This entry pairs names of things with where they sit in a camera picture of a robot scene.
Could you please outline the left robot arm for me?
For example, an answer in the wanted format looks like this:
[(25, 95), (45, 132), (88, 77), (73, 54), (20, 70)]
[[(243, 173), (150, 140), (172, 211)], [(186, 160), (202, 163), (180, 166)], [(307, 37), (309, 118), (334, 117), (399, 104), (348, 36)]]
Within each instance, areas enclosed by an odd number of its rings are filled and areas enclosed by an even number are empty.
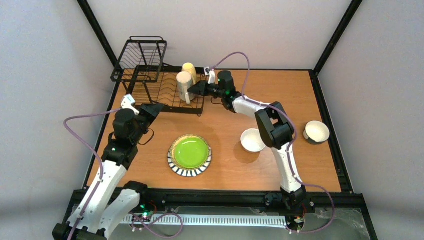
[(142, 104), (134, 110), (123, 105), (115, 114), (113, 134), (103, 151), (99, 170), (77, 209), (65, 223), (58, 223), (55, 240), (107, 240), (121, 221), (142, 202), (147, 185), (129, 181), (118, 197), (110, 199), (138, 153), (138, 144), (164, 105)]

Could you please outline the yellow ceramic mug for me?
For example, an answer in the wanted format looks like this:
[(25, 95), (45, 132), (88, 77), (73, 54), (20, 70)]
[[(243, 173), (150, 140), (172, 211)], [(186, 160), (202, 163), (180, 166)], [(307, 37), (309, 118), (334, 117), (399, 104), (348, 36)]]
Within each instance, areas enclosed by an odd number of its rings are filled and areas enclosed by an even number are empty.
[(193, 84), (194, 85), (198, 82), (198, 80), (197, 80), (197, 71), (196, 71), (195, 66), (192, 63), (190, 63), (190, 62), (184, 63), (182, 65), (182, 71), (183, 72), (188, 72), (188, 73), (191, 74), (192, 81), (193, 81)]

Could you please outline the black wire dish rack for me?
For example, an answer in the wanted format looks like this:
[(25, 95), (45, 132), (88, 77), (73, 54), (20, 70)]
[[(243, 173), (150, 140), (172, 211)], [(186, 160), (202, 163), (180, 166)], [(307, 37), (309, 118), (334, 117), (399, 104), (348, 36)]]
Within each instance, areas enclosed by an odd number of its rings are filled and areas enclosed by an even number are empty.
[(180, 99), (177, 74), (182, 67), (164, 62), (168, 43), (160, 36), (131, 36), (125, 43), (111, 74), (137, 105), (163, 104), (168, 113), (201, 116), (205, 98), (190, 103)]

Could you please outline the tall patterned ceramic cup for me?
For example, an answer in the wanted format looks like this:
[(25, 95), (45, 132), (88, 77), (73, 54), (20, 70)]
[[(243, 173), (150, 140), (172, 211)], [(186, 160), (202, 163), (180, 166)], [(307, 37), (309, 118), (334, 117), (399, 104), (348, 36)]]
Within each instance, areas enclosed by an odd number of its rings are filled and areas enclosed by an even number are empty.
[(195, 98), (195, 95), (188, 91), (194, 85), (192, 75), (186, 71), (179, 72), (176, 76), (176, 81), (179, 98), (187, 105), (190, 105)]

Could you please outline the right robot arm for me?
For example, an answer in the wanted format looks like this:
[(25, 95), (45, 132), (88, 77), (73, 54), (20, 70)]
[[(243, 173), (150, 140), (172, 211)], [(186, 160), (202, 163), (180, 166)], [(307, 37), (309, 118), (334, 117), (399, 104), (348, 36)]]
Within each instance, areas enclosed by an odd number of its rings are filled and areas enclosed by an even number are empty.
[(299, 176), (293, 142), (297, 136), (294, 124), (278, 101), (263, 103), (253, 100), (236, 90), (229, 70), (217, 75), (217, 83), (199, 81), (188, 89), (191, 94), (220, 98), (225, 109), (256, 120), (262, 142), (272, 150), (280, 173), (282, 203), (289, 209), (298, 209), (307, 197), (307, 191)]

